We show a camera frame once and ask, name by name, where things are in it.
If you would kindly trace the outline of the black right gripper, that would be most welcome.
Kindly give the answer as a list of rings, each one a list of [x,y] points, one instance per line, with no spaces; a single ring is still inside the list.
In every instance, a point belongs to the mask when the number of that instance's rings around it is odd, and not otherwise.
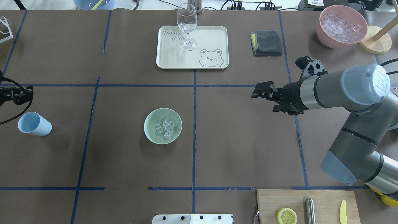
[[[251,98],[270,98],[275,92],[274,82],[267,81],[257,83]],[[273,112],[283,112],[290,116],[303,114],[307,107],[300,98],[300,82],[294,82],[278,88],[273,94],[276,97],[277,105],[273,107]]]

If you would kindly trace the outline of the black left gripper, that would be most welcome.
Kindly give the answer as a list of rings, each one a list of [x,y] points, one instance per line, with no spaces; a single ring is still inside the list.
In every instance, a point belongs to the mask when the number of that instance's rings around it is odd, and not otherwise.
[[[14,104],[20,106],[25,103],[32,103],[34,98],[34,87],[1,87],[0,88],[0,106],[2,106],[7,101],[13,101]],[[23,93],[15,93],[13,95],[12,91],[19,91]]]

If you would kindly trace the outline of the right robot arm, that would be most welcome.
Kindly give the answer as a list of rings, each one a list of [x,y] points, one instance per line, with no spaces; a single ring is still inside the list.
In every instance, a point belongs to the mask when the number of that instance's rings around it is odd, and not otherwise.
[[[397,95],[381,65],[354,66],[328,73],[320,60],[299,65],[297,82],[276,88],[256,84],[252,98],[276,102],[274,112],[290,116],[305,110],[343,107],[349,116],[322,163],[322,170],[346,185],[362,182],[397,200],[397,161],[376,151],[388,130],[397,129]]]

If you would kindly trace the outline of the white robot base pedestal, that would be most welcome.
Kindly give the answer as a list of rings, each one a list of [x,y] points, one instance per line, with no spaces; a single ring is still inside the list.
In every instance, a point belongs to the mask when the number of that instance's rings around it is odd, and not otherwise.
[[[233,224],[232,214],[158,214],[152,224]]]

